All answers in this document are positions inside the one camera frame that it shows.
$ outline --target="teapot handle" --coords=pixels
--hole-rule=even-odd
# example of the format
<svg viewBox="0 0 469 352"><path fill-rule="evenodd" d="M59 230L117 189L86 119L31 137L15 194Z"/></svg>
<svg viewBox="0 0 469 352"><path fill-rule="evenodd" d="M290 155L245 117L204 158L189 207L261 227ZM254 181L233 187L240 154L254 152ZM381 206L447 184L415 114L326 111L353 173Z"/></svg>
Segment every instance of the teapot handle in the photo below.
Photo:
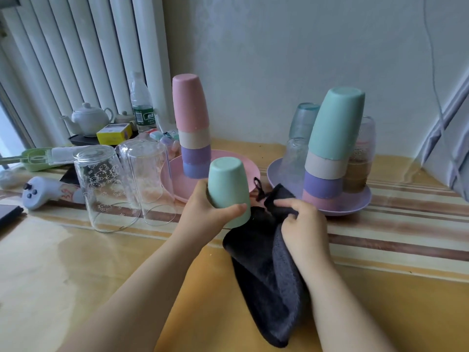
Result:
<svg viewBox="0 0 469 352"><path fill-rule="evenodd" d="M106 107L104 109L104 112L106 112L106 110L109 110L111 112L111 118L109 119L109 122L114 121L114 119L116 118L116 116L114 115L114 112L109 107Z"/></svg>

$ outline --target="forearm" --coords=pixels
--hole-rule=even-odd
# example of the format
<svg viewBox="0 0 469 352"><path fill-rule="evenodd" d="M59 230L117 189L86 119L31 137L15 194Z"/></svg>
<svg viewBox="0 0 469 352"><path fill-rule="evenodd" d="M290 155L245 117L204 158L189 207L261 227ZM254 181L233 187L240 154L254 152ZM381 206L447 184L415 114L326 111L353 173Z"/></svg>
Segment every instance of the forearm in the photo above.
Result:
<svg viewBox="0 0 469 352"><path fill-rule="evenodd" d="M394 352L388 338L346 286L337 270L306 273L313 316L325 352Z"/></svg>
<svg viewBox="0 0 469 352"><path fill-rule="evenodd" d="M199 251L175 232L59 351L153 351Z"/></svg>

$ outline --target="black towel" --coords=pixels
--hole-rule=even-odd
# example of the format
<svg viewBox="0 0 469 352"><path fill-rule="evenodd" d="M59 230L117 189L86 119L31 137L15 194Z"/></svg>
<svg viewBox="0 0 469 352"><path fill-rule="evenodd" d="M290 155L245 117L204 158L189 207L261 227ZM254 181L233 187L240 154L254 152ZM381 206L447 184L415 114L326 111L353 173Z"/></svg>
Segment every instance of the black towel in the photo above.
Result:
<svg viewBox="0 0 469 352"><path fill-rule="evenodd" d="M281 224L291 208L276 207L275 199L294 198L281 184L267 195L262 207L251 207L251 218L232 229L223 247L232 257L234 273L262 336L285 347L307 299L305 284L285 246Z"/></svg>

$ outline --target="teapot spout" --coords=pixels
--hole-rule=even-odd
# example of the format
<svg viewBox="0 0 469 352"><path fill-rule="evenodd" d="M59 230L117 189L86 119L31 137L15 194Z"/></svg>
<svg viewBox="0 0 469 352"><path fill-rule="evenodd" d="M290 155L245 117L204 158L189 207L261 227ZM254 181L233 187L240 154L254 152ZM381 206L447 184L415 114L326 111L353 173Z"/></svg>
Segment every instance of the teapot spout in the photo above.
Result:
<svg viewBox="0 0 469 352"><path fill-rule="evenodd" d="M81 134L83 134L83 130L82 130L82 128L80 127L80 124L78 124L77 122L73 122L70 117L68 117L68 116L61 116L60 118L63 119L63 121L64 121L65 124L67 125L68 129L69 129L72 133L75 133L76 135L81 135Z"/></svg>

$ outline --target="bottle label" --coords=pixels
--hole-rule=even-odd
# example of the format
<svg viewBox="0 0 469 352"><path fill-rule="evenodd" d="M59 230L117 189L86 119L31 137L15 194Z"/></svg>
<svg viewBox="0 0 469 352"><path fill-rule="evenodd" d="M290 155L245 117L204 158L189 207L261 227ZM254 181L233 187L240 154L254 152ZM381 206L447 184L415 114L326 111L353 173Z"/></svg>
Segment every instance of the bottle label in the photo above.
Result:
<svg viewBox="0 0 469 352"><path fill-rule="evenodd" d="M146 109L139 109L134 107L135 119L140 126L149 126L156 124L155 111L152 107Z"/></svg>

